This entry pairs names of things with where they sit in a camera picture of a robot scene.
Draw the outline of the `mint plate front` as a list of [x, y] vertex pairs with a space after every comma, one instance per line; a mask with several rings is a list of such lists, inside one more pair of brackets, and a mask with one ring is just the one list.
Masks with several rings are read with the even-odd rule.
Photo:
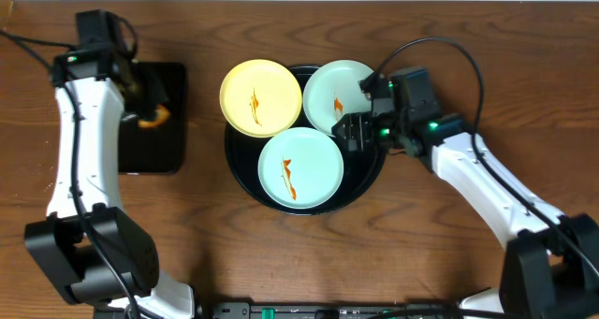
[[332, 138], [313, 128], [294, 127], [266, 143], [258, 157], [257, 174], [262, 188], [277, 204], [308, 210], [338, 191], [344, 161]]

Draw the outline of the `yellow green scrub sponge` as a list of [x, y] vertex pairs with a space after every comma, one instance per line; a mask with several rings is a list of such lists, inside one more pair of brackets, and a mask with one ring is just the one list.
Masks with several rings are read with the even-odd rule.
[[152, 119], [139, 119], [138, 127], [142, 129], [157, 128], [170, 118], [170, 111], [162, 104], [155, 107]]

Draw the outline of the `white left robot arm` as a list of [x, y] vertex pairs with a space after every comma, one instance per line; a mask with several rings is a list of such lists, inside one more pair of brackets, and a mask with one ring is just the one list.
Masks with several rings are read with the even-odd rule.
[[123, 172], [173, 173], [183, 161], [182, 64], [137, 62], [106, 47], [57, 56], [56, 183], [44, 220], [24, 229], [29, 254], [68, 304], [98, 316], [192, 318], [193, 288], [160, 268], [152, 237], [126, 213]]

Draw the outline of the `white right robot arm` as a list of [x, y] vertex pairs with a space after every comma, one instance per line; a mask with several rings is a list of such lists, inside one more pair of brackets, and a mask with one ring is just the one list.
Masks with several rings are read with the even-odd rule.
[[384, 83], [368, 107], [334, 106], [333, 135], [350, 151], [400, 148], [447, 182], [504, 248], [498, 288], [463, 299], [455, 318], [590, 318], [598, 313], [598, 224], [568, 217], [536, 196], [487, 150], [461, 116], [445, 114], [431, 89]]

